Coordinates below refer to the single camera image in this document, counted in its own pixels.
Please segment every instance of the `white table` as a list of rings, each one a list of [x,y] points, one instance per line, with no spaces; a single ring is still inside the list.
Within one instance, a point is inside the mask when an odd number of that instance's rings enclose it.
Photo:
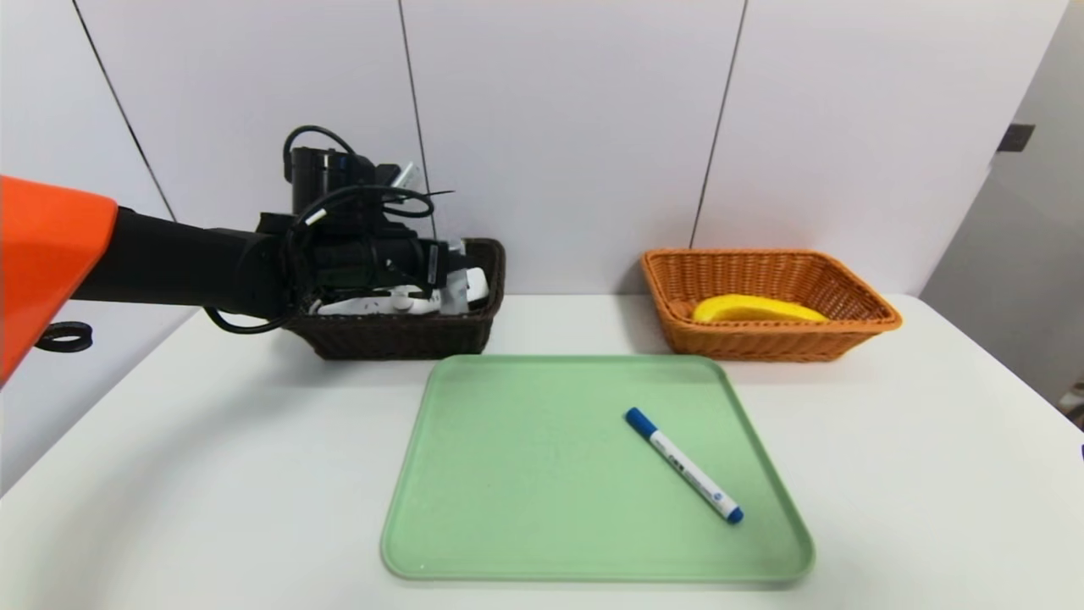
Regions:
[[[0,608],[1084,608],[1084,434],[892,301],[903,329],[837,363],[724,364],[816,543],[792,587],[399,580],[378,541],[433,363],[197,315],[3,498]],[[633,352],[666,352],[644,297],[509,296],[488,350]]]

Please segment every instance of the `dark brown wicker basket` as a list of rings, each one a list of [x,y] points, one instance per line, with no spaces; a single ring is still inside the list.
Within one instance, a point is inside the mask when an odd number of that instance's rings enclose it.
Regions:
[[[464,239],[467,255],[489,281],[489,298],[460,316],[299,316],[284,328],[327,361],[435,361],[480,354],[504,298],[504,246],[496,239]]]

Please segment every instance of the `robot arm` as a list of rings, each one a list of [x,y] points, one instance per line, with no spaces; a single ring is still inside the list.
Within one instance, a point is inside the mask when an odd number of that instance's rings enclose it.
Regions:
[[[395,285],[420,286],[418,296],[428,297],[450,271],[469,265],[446,242],[420,238],[386,217],[430,215],[428,195],[375,183],[378,172],[364,171],[371,167],[364,157],[349,167],[343,158],[295,148],[286,166],[287,177],[294,169],[298,212],[264,212],[251,232],[201,229],[103,196],[0,177],[0,386],[68,298],[196,304],[220,328],[253,334],[278,328],[314,302],[387,294]],[[387,181],[399,173],[379,167]],[[406,198],[426,209],[390,207]],[[269,322],[235,327],[220,311]]]

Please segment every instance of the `white wall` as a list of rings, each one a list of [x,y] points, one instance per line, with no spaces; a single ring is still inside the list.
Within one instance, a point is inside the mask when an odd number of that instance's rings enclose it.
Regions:
[[[917,294],[1066,0],[751,0],[694,244],[804,246]]]
[[[281,151],[299,125],[336,131],[374,163],[421,164],[396,0],[79,7],[181,222],[251,230],[260,211],[288,211]]]
[[[688,245],[741,0],[406,0],[441,225],[500,238],[511,291],[642,290]]]
[[[922,298],[1050,402],[1084,372],[1084,4],[1069,4],[1017,112],[1036,124],[997,155]]]
[[[168,217],[67,0],[4,0],[0,171],[100,193]],[[7,491],[191,312],[70,301],[57,321],[94,328],[78,354],[33,350],[0,393]]]

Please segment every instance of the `wicker basket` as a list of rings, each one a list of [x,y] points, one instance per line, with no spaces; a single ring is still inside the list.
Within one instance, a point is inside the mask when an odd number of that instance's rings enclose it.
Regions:
[[[654,249],[641,262],[667,343],[679,354],[719,361],[835,361],[903,324],[872,287],[818,251]],[[697,302],[731,293],[799,302],[830,322],[693,322]]]
[[[434,361],[480,354],[504,298],[504,246],[464,239],[489,282],[489,298],[461,316],[300,316],[285,325],[327,361]]]

